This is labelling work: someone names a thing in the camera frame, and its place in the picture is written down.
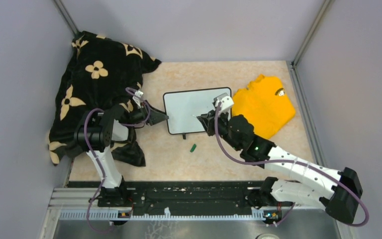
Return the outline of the green marker cap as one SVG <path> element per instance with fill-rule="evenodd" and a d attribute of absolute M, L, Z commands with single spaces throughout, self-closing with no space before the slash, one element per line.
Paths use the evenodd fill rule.
<path fill-rule="evenodd" d="M 191 149 L 190 149 L 190 152 L 194 152 L 195 149 L 196 149 L 196 147 L 197 147 L 197 145 L 196 145 L 196 144 L 193 144 L 192 147 L 191 147 Z"/>

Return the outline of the black framed whiteboard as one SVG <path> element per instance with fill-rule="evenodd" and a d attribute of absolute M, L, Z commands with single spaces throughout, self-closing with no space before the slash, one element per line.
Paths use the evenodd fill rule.
<path fill-rule="evenodd" d="M 232 91 L 229 87 L 220 87 L 164 93 L 164 107 L 169 116 L 169 134 L 203 132 L 202 124 L 192 115 L 199 116 L 213 110 L 213 99 L 223 93 L 231 95 Z"/>

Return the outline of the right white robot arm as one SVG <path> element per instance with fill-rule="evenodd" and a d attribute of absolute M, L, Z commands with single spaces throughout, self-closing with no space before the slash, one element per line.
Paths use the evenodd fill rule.
<path fill-rule="evenodd" d="M 369 219 L 361 201 L 363 189 L 357 172 L 349 167 L 336 170 L 308 162 L 274 142 L 254 133 L 254 127 L 243 115 L 229 118 L 227 113 L 211 110 L 197 116 L 204 131 L 225 141 L 240 153 L 235 162 L 259 166 L 286 174 L 292 181 L 266 178 L 260 191 L 266 205 L 294 202 L 324 210 L 332 218 L 347 225 L 363 226 Z"/>

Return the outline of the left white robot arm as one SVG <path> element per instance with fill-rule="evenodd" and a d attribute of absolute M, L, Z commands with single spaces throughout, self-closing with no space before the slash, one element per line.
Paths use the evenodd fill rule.
<path fill-rule="evenodd" d="M 144 152 L 136 141 L 135 124 L 147 125 L 165 121 L 168 116 L 152 106 L 133 111 L 130 116 L 120 105 L 111 109 L 92 109 L 84 113 L 74 131 L 74 141 L 92 160 L 100 183 L 89 199 L 98 207 L 130 207 L 132 197 L 115 161 L 137 167 L 146 165 Z"/>

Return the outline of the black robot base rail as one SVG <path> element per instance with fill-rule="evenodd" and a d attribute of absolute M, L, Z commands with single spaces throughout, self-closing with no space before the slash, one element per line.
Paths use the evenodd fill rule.
<path fill-rule="evenodd" d="M 102 196 L 98 182 L 70 182 L 53 191 L 49 203 L 69 220 L 265 220 L 266 211 L 281 211 L 261 190 L 261 181 L 127 182 L 126 195 Z"/>

